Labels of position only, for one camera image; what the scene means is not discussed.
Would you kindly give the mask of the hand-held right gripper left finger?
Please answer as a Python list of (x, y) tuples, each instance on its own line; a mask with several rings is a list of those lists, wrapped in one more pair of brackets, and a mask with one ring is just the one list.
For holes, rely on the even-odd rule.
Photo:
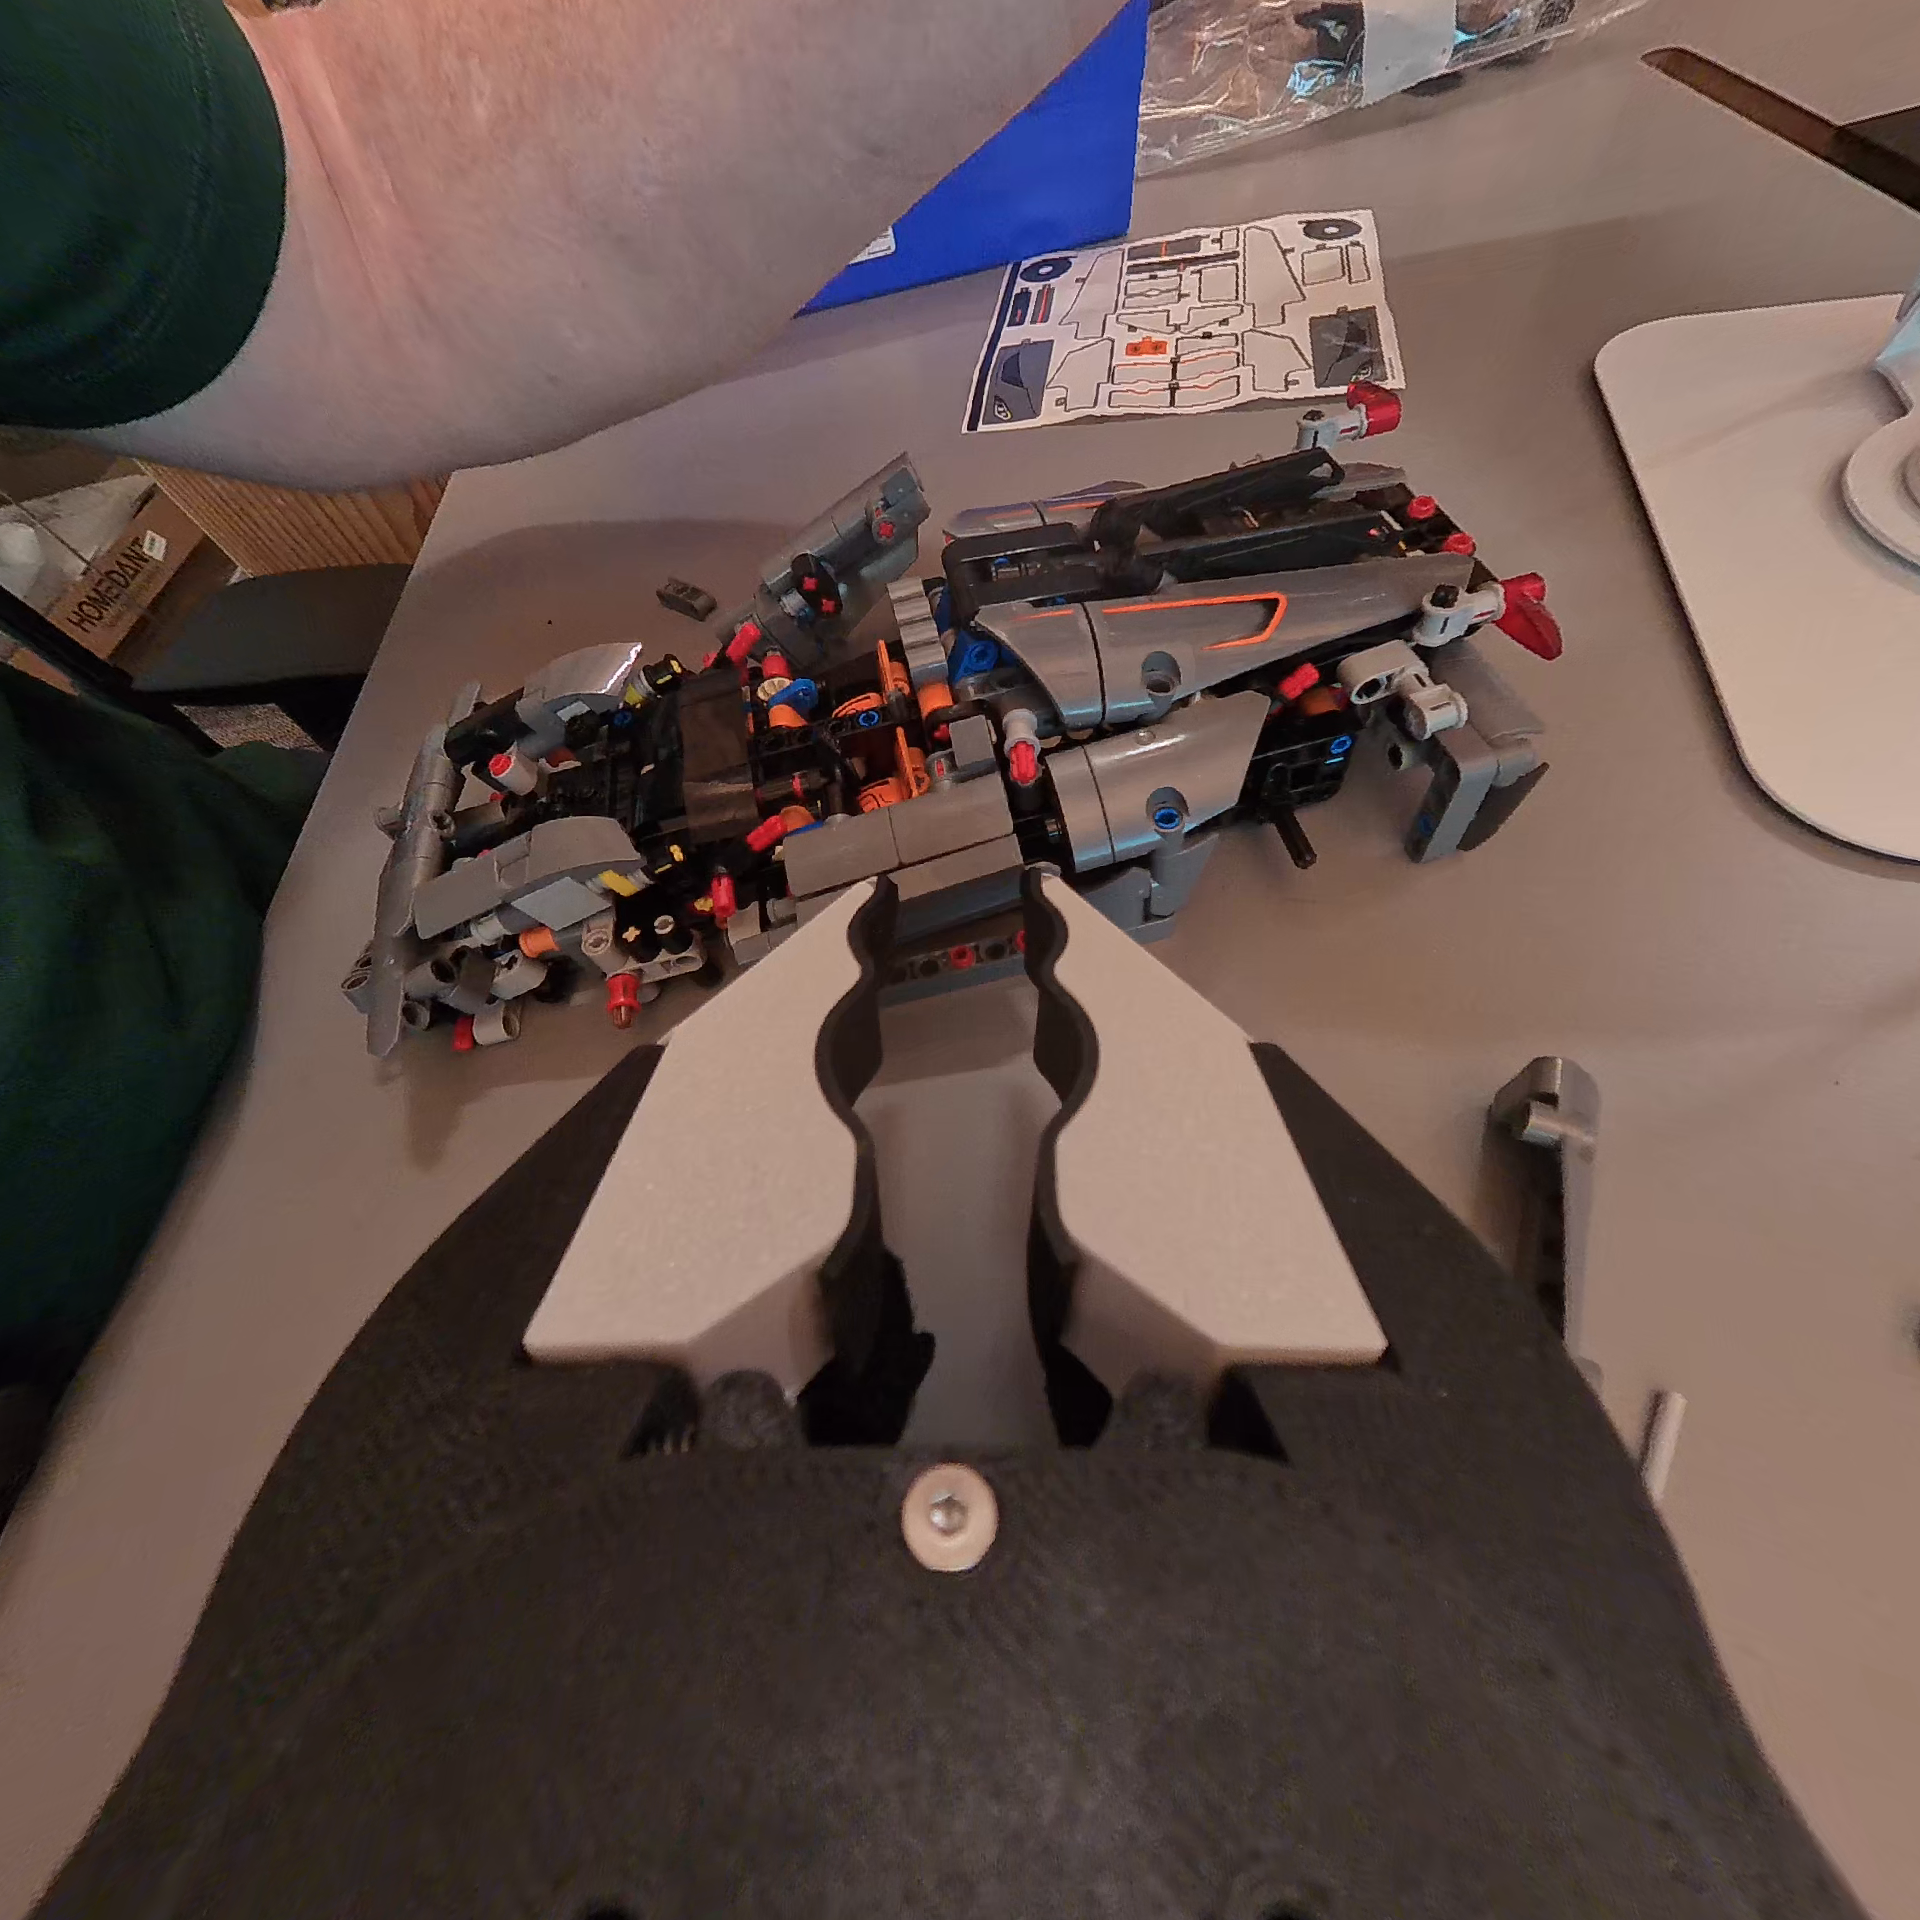
[(887, 1217), (860, 1092), (887, 1069), (874, 971), (901, 881), (866, 877), (686, 1011), (524, 1331), (533, 1363), (659, 1363), (694, 1384), (887, 1346)]

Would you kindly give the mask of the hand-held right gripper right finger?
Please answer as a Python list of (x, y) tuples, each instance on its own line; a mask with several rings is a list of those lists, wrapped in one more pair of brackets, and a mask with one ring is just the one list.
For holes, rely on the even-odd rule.
[(1253, 1038), (1058, 877), (1022, 881), (1039, 1072), (1030, 1320), (1102, 1390), (1372, 1366), (1385, 1320)]

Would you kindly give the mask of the grey lego car model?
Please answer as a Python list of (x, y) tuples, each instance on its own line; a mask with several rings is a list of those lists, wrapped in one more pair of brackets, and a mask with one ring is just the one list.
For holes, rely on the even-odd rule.
[(1013, 974), (1039, 869), (1168, 937), (1235, 824), (1314, 869), (1305, 809), (1371, 727), (1427, 777), (1409, 857), (1492, 842), (1553, 757), (1476, 637), (1569, 637), (1541, 578), (1486, 569), (1409, 467), (1346, 460), (1385, 429), (1399, 391), (1352, 387), (1276, 460), (971, 511), (932, 569), (901, 454), (697, 626), (697, 662), (582, 643), (498, 696), (467, 682), (377, 812), (349, 971), (367, 1064), (422, 1032), (512, 1048), (524, 1006), (582, 992), (633, 1032), (866, 877), (901, 881), (901, 997)]

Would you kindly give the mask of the person's left forearm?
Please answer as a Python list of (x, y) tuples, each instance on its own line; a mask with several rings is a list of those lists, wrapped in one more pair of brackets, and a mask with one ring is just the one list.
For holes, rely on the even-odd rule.
[(281, 244), (199, 467), (362, 490), (577, 446), (757, 355), (1003, 131), (1089, 0), (322, 0), (246, 20)]

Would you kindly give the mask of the dark grey lego panel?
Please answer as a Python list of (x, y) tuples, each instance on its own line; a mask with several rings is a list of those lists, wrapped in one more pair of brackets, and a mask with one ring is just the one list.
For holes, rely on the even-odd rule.
[(1569, 1363), (1595, 1384), (1591, 1363), (1591, 1217), (1595, 1217), (1595, 1072), (1569, 1049), (1532, 1064), (1492, 1099), (1500, 1147), (1519, 1167), (1519, 1251), (1513, 1277), (1541, 1305)]

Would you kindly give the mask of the lego sticker sheet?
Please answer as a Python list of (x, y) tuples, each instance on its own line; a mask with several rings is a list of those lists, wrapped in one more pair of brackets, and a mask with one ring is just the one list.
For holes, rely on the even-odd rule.
[(1371, 210), (1013, 258), (962, 429), (1409, 391)]

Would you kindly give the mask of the cardboard box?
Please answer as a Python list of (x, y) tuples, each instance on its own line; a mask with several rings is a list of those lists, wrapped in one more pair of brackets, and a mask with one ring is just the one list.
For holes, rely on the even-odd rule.
[(65, 490), (0, 490), (0, 585), (96, 662), (144, 665), (239, 561), (138, 460), (106, 460)]

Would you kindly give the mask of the white stand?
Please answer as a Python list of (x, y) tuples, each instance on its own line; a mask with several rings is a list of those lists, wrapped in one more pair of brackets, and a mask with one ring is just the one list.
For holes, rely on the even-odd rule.
[(1744, 777), (1920, 857), (1911, 296), (1636, 325), (1595, 402)]

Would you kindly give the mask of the blue plastic bin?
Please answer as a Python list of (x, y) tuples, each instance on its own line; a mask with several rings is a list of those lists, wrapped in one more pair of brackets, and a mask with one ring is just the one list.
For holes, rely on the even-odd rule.
[(932, 184), (809, 317), (1120, 237), (1134, 213), (1141, 20), (1127, 0), (992, 143)]

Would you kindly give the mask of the clear plastic bag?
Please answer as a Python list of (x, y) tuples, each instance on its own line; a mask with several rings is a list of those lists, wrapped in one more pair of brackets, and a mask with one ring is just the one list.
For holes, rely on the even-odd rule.
[(1134, 175), (1281, 136), (1399, 93), (1535, 62), (1636, 0), (1151, 0)]

